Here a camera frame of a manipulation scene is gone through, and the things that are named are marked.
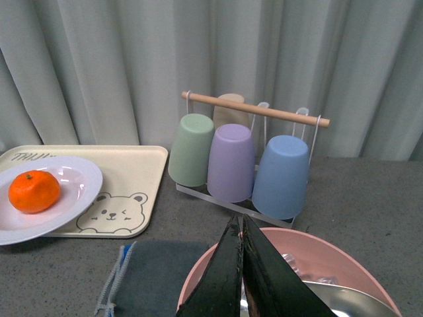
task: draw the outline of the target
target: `white curtain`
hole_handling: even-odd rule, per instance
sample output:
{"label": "white curtain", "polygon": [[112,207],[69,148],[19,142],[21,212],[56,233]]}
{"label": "white curtain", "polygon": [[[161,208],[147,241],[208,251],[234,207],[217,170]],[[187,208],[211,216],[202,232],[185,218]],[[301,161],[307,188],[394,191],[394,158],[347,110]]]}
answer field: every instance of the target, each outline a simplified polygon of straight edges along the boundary
{"label": "white curtain", "polygon": [[423,0],[2,0],[0,152],[170,149],[192,90],[321,114],[316,156],[423,160],[422,34]]}

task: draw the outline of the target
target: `pink bowl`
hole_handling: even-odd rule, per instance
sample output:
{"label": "pink bowl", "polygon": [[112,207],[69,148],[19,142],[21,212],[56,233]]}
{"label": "pink bowl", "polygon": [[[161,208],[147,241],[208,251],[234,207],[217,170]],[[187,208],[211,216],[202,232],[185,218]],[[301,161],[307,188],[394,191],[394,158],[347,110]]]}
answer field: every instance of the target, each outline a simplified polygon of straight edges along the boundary
{"label": "pink bowl", "polygon": [[[365,292],[390,306],[399,316],[397,306],[383,287],[355,259],[332,244],[310,234],[290,229],[262,228],[281,254],[294,256],[299,270],[313,276],[335,276],[338,284]],[[216,249],[212,246],[188,274],[179,296],[178,307],[188,298]]]}

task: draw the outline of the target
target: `dark gray cloth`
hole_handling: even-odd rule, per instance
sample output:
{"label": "dark gray cloth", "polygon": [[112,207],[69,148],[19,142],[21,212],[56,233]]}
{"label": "dark gray cloth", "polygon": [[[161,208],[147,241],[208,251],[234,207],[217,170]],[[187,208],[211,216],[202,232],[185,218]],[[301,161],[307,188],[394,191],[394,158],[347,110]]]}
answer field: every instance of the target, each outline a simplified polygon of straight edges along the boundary
{"label": "dark gray cloth", "polygon": [[95,314],[174,316],[185,279],[207,249],[201,242],[158,240],[121,247]]}

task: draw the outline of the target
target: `wooden handle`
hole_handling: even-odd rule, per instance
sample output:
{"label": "wooden handle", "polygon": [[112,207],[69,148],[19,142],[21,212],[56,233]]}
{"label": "wooden handle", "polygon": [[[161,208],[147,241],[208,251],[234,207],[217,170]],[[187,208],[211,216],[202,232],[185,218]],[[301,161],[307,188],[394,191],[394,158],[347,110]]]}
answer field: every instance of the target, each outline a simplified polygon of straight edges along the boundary
{"label": "wooden handle", "polygon": [[[188,96],[188,93],[184,91],[182,93],[183,99],[186,99]],[[276,109],[269,109],[269,108],[263,108],[258,107],[253,104],[243,104],[241,102],[235,102],[230,100],[225,100],[221,98],[215,98],[210,96],[204,96],[203,94],[194,94],[190,93],[190,100],[197,101],[197,102],[203,102],[205,104],[213,104],[214,106],[229,108],[229,109],[235,109],[243,112],[248,112],[250,114],[259,114],[261,116],[296,122],[296,123],[302,123],[307,125],[317,125],[317,122],[319,121],[319,127],[328,127],[330,120],[320,118],[320,120],[317,117],[312,116],[304,116],[303,114],[294,114],[293,112],[287,112],[287,111],[281,111]]]}

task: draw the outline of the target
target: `table surface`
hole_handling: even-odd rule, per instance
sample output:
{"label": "table surface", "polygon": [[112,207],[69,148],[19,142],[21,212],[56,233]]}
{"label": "table surface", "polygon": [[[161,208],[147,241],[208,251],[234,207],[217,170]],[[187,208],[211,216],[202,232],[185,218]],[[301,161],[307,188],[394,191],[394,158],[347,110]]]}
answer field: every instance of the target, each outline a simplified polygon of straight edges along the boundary
{"label": "table surface", "polygon": [[[351,255],[385,288],[403,317],[421,317],[422,194],[422,162],[316,157],[293,229]],[[121,245],[136,240],[212,245],[233,214],[176,191],[165,170],[151,222],[135,238],[37,238],[0,246],[1,315],[92,316]]]}

